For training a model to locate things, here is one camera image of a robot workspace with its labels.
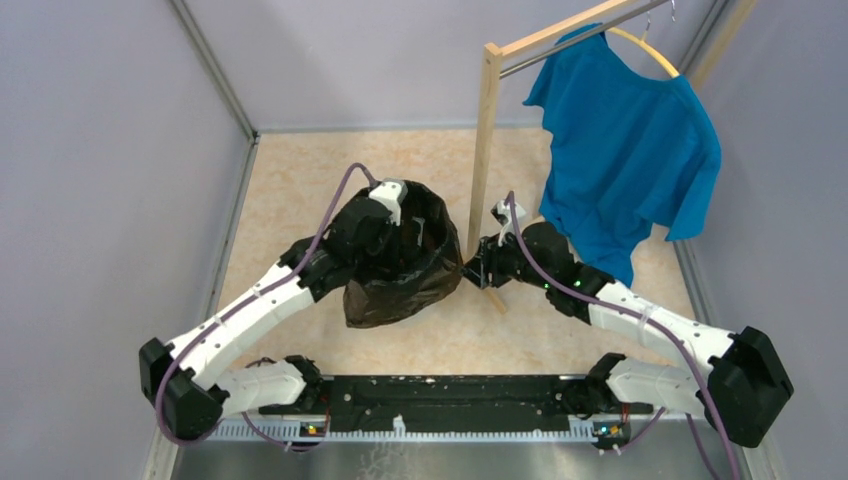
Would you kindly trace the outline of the black trash bag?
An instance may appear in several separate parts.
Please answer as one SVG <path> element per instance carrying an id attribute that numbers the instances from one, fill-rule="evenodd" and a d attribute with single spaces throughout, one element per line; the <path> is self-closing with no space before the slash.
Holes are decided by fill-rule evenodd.
<path id="1" fill-rule="evenodd" d="M 357 267 L 345 286 L 346 326 L 368 329 L 407 319 L 451 295 L 460 281 L 461 245 L 445 201 L 426 185 L 407 180 L 402 218 L 426 217 L 426 256 L 412 272 L 374 272 Z"/>

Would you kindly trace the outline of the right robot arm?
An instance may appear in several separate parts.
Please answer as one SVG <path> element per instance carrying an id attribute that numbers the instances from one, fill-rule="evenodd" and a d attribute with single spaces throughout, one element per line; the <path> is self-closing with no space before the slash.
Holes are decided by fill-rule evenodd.
<path id="1" fill-rule="evenodd" d="M 645 403 L 702 413 L 731 443 L 756 448 L 794 393 L 766 333 L 751 326 L 739 332 L 713 327 L 646 300 L 576 260 L 566 237 L 548 222 L 532 224 L 520 236 L 481 238 L 463 274 L 480 289 L 512 280 L 539 287 L 564 315 L 627 336 L 667 359 L 659 365 L 604 355 L 586 385 L 589 404 L 600 412 Z"/>

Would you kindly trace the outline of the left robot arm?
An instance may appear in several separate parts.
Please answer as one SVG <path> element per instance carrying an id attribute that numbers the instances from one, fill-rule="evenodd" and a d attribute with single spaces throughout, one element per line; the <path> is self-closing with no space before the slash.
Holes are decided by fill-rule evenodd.
<path id="1" fill-rule="evenodd" d="M 228 415 L 266 404 L 308 413 L 320 386 L 299 363 L 229 371 L 275 326 L 346 285 L 354 275 L 423 243 L 426 221 L 411 207 L 369 197 L 349 200 L 317 234 L 300 239 L 245 293 L 194 329 L 139 349 L 140 386 L 160 432 L 186 446 L 208 437 Z"/>

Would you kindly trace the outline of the wooden clothes rack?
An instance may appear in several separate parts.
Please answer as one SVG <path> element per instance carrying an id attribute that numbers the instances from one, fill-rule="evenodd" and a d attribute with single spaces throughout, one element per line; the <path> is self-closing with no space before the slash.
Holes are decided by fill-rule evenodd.
<path id="1" fill-rule="evenodd" d="M 501 81 L 551 55 L 662 7 L 662 1 L 603 1 L 505 46 L 483 47 L 470 197 L 464 257 L 476 252 L 487 188 L 492 137 Z M 711 71 L 753 12 L 755 1 L 716 1 L 698 27 L 683 59 L 674 64 L 690 85 L 703 86 Z"/>

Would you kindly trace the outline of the blue t-shirt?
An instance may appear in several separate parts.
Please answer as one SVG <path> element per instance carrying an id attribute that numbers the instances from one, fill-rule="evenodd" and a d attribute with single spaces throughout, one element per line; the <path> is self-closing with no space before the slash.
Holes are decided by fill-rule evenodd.
<path id="1" fill-rule="evenodd" d="M 654 226 L 671 242 L 702 232 L 720 143 L 686 78 L 640 75 L 589 27 L 559 43 L 526 100 L 551 135 L 539 211 L 584 263 L 631 284 Z"/>

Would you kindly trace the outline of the yellow clothes hanger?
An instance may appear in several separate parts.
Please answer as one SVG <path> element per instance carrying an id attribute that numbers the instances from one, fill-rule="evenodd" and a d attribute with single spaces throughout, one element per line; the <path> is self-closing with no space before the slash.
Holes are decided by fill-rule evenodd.
<path id="1" fill-rule="evenodd" d="M 677 70 L 677 68 L 662 53 L 660 53 L 657 49 L 647 43 L 642 37 L 636 37 L 635 35 L 617 27 L 612 27 L 608 29 L 607 32 L 612 33 L 613 35 L 616 35 L 620 38 L 623 38 L 639 47 L 649 57 L 651 57 L 660 68 L 662 68 L 667 73 L 670 79 L 675 79 L 680 76 L 680 72 Z"/>

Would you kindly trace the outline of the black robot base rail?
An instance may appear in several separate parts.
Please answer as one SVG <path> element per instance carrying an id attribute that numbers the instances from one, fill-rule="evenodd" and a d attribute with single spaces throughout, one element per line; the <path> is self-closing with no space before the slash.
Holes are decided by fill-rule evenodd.
<path id="1" fill-rule="evenodd" d="M 260 408 L 300 424 L 297 439 L 565 440 L 627 438 L 623 420 L 650 414 L 595 380 L 571 375 L 337 375 L 292 405 Z"/>

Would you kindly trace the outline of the aluminium corner frame post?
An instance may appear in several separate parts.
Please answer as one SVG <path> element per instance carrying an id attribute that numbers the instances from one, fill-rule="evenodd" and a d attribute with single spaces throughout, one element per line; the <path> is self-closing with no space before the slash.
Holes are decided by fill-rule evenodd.
<path id="1" fill-rule="evenodd" d="M 249 119 L 242 102 L 239 100 L 221 62 L 217 58 L 212 45 L 208 41 L 203 28 L 197 21 L 188 2 L 184 0 L 167 0 L 166 3 L 184 31 L 188 43 L 226 110 L 236 122 L 241 133 L 251 144 L 255 144 L 259 133 Z"/>

